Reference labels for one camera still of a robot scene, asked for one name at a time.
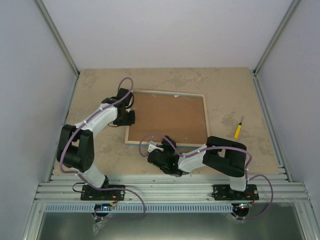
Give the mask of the teal picture frame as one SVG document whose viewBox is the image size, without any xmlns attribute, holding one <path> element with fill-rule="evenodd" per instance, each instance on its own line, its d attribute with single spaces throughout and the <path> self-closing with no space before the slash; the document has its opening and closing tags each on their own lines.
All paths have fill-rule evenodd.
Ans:
<svg viewBox="0 0 320 240">
<path fill-rule="evenodd" d="M 135 89 L 133 95 L 135 123 L 126 128 L 127 145 L 160 143 L 169 136 L 179 147 L 197 148 L 211 135 L 204 94 Z"/>
</svg>

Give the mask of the yellow screwdriver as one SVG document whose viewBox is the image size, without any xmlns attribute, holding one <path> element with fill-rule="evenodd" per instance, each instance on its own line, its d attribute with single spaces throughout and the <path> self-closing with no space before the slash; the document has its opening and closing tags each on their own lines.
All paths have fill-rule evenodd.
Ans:
<svg viewBox="0 0 320 240">
<path fill-rule="evenodd" d="M 243 124 L 243 120 L 244 120 L 244 116 L 241 117 L 241 120 L 240 122 L 238 123 L 237 125 L 237 128 L 235 130 L 235 133 L 233 135 L 233 138 L 234 139 L 238 139 L 239 135 L 240 135 L 240 132 L 241 132 L 241 129 L 242 129 L 242 124 Z"/>
</svg>

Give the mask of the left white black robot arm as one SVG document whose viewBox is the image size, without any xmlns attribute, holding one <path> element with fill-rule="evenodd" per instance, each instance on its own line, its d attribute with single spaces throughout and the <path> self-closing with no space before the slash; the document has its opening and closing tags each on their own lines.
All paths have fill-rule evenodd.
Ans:
<svg viewBox="0 0 320 240">
<path fill-rule="evenodd" d="M 65 124 L 60 132 L 56 159 L 60 170 L 75 173 L 92 187 L 92 194 L 99 200 L 110 193 L 109 180 L 94 165 L 95 137 L 107 126 L 122 127 L 135 123 L 135 112 L 131 110 L 134 94 L 131 90 L 119 88 L 117 95 L 104 99 L 90 116 L 81 122 Z"/>
</svg>

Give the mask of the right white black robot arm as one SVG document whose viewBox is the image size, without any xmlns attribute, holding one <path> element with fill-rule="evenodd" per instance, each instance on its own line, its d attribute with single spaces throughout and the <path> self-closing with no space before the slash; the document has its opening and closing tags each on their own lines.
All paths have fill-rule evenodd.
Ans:
<svg viewBox="0 0 320 240">
<path fill-rule="evenodd" d="M 161 144 L 150 141 L 147 146 L 147 161 L 166 175 L 181 177 L 207 166 L 228 176 L 229 193 L 236 200 L 248 193 L 246 159 L 250 156 L 244 144 L 215 136 L 187 153 L 177 151 L 176 143 L 168 136 Z"/>
</svg>

